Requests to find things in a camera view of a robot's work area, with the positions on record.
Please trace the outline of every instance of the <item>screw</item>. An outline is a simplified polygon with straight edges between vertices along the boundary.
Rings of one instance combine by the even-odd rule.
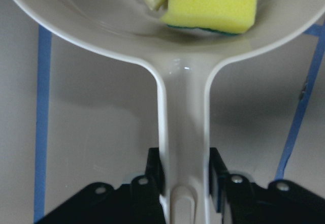
[[[146,177],[140,178],[138,180],[138,184],[140,184],[140,185],[146,185],[148,182],[149,182],[148,178],[146,178]]]
[[[95,189],[95,193],[97,195],[101,195],[101,194],[103,194],[105,192],[106,192],[106,188],[105,187],[98,187],[98,188]]]
[[[289,191],[290,187],[288,184],[286,184],[285,182],[278,182],[276,184],[276,187],[278,188],[278,190],[280,191]]]
[[[232,176],[232,181],[234,183],[242,183],[244,180],[243,180],[243,178],[241,176],[235,175],[235,176]]]

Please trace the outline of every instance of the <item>blue tape line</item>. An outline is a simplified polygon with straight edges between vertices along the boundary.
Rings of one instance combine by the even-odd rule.
[[[296,113],[287,137],[286,144],[283,149],[283,153],[281,156],[280,163],[278,165],[278,169],[275,175],[275,180],[277,179],[283,179],[284,177],[284,171],[286,168],[286,165],[288,163],[288,160],[291,156],[291,153],[294,149],[296,139],[302,124],[302,120],[304,118],[308,102],[312,93],[312,90],[314,88],[314,84],[317,78],[317,74],[321,65],[321,62],[324,58],[325,54],[325,23],[323,26],[320,26],[320,31],[319,31],[319,40],[317,47],[315,49],[315,53],[313,56],[313,60],[311,62],[308,76],[307,76],[307,82],[306,82],[306,87],[303,93],[303,97],[300,99],[298,103],[298,107],[296,109]]]
[[[314,24],[305,31],[305,34],[320,37],[321,28],[321,25]]]
[[[49,111],[50,62],[52,34],[39,26],[37,108],[36,108],[36,145],[35,145],[35,189],[34,222],[44,216],[47,128]]]

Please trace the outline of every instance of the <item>blue line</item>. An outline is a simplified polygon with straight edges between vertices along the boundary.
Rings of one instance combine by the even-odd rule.
[[[320,37],[321,28],[321,25],[314,24],[305,31],[305,34]]]
[[[315,49],[315,53],[313,56],[313,60],[311,62],[308,76],[307,76],[307,81],[305,84],[305,89],[304,93],[302,94],[302,98],[300,99],[298,103],[298,107],[296,109],[296,113],[294,116],[294,120],[292,122],[286,144],[283,149],[283,153],[281,156],[280,163],[278,165],[278,169],[275,175],[275,179],[283,179],[284,177],[284,171],[286,168],[286,165],[288,163],[288,160],[291,156],[291,153],[294,149],[296,139],[302,124],[302,120],[304,118],[308,102],[312,93],[312,90],[314,88],[314,84],[317,78],[317,74],[321,65],[321,61],[323,60],[325,54],[325,23],[323,26],[320,26],[320,32],[319,32],[319,40],[317,47]]]
[[[49,86],[52,34],[39,26],[37,108],[36,108],[36,145],[35,145],[35,189],[34,222],[44,216],[47,128],[49,111]]]

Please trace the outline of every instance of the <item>metal bolt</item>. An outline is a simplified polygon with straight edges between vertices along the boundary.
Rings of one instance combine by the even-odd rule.
[[[148,178],[146,178],[146,177],[143,177],[143,178],[140,178],[139,180],[138,180],[138,184],[140,184],[140,185],[146,185],[146,184],[148,184]]]
[[[239,175],[232,176],[232,182],[234,183],[242,183],[243,181],[243,178]]]
[[[278,182],[276,184],[276,187],[278,188],[278,190],[280,191],[289,191],[290,187],[288,184],[286,184],[285,182]]]
[[[101,194],[103,194],[105,192],[106,192],[106,188],[105,187],[98,187],[98,188],[95,189],[95,193],[97,195],[101,195]]]

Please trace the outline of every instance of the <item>yellow sponge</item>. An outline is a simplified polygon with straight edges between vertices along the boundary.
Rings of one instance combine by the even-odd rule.
[[[257,0],[168,0],[161,20],[171,26],[240,34],[254,24],[256,4]]]

